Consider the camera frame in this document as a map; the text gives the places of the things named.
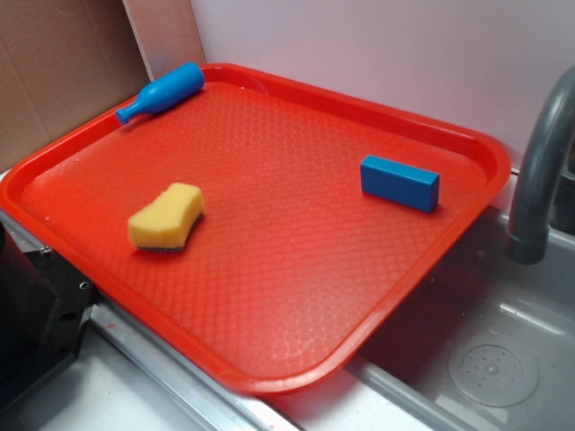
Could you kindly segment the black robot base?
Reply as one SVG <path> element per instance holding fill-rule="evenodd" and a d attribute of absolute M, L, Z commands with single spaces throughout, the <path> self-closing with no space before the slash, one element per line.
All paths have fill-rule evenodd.
<path fill-rule="evenodd" d="M 1 228 L 1 410 L 77 359 L 93 283 L 57 252 L 22 251 Z"/>

